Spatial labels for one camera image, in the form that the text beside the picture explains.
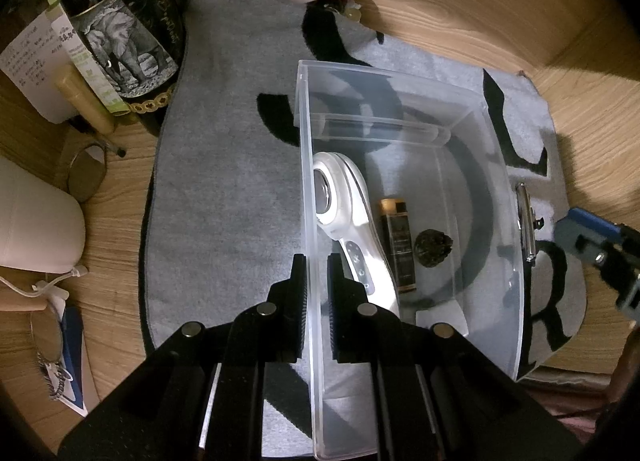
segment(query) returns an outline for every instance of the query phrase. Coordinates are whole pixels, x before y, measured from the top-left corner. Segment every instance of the white cylinder container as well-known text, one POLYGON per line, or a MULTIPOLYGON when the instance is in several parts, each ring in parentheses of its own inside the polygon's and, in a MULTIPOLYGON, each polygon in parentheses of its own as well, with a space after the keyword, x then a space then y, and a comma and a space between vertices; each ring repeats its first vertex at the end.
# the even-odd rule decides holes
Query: white cylinder container
POLYGON ((83 249, 78 201, 0 156, 0 265, 66 273, 83 249))

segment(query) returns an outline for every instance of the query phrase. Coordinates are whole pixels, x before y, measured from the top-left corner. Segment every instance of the wine bottle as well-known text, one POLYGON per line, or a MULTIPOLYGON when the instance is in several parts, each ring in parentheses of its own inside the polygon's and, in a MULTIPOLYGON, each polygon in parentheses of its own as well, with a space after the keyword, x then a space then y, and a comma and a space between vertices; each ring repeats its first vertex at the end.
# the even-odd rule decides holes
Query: wine bottle
POLYGON ((184 51, 175 0, 60 0, 118 94, 158 136, 184 51))

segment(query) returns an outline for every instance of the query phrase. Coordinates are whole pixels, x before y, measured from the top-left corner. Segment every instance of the grey mat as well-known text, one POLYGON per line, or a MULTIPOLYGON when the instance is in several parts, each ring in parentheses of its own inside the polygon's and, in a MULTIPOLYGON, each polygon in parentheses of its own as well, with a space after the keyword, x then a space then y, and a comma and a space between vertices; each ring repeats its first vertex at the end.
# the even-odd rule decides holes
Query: grey mat
MULTIPOLYGON (((186 27, 146 213, 141 315, 154 346, 185 321, 225 323, 263 301, 303 251, 290 110, 300 59, 369 64, 484 92, 510 179, 527 182, 546 221, 537 232, 519 375, 577 332, 584 279, 580 264, 551 243, 552 224, 568 206, 548 107, 527 78, 487 74, 284 0, 189 0, 186 27)), ((303 361, 268 367, 263 455, 311 452, 305 378, 303 361)))

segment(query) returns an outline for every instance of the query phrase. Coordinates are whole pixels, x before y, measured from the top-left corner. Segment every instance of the clear plastic box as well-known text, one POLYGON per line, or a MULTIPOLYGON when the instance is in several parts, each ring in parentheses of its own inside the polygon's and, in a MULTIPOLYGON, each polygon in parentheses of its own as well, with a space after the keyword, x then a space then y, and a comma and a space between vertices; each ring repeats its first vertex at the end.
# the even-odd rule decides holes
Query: clear plastic box
MULTIPOLYGON (((313 156, 339 152, 357 166, 378 234, 379 201, 401 197, 413 239, 424 229, 452 238, 443 263, 425 268, 415 261, 417 289, 399 295, 400 316, 420 324, 429 307, 456 299, 468 339, 512 378, 524 304, 516 205, 483 98, 472 91, 371 67, 300 61, 296 122, 314 454, 347 459, 375 452, 375 409, 369 365, 332 359, 326 259, 340 245, 318 227, 313 156)), ((350 274, 346 265, 344 271, 350 274)))

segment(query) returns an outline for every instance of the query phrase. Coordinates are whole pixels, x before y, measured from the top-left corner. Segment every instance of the wood grain surface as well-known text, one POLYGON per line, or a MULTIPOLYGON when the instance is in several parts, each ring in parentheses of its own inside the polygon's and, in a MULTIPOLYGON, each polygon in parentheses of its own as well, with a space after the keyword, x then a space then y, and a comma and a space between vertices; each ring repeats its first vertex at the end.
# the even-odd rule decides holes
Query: wood grain surface
MULTIPOLYGON (((362 23, 373 29, 464 62, 525 70, 549 101, 571 204, 640 228, 635 210, 640 188, 638 43, 612 0, 358 1, 363 4, 362 23)), ((24 99, 14 98, 15 92, 7 95, 12 87, 0 76, 0 152, 39 177, 60 183, 64 165, 85 138, 69 131, 55 175, 52 164, 61 154, 62 130, 43 125, 24 99)), ((119 127, 113 139, 128 149, 127 156, 109 155, 104 183, 83 206, 88 229, 83 262, 91 273, 64 284, 82 311, 101 397, 143 359, 138 247, 156 144, 140 126, 119 127)), ((613 293, 592 271, 587 280, 585 323, 549 364, 610 373, 628 323, 614 310, 613 293)), ((11 314, 10 319, 4 315, 0 380, 55 449, 78 417, 47 400, 34 371, 24 314, 11 314)))
MULTIPOLYGON (((532 80, 556 125, 570 205, 640 228, 640 42, 620 9, 608 7, 532 80)), ((585 320, 547 364, 610 373, 629 324, 616 292, 584 272, 585 320)))

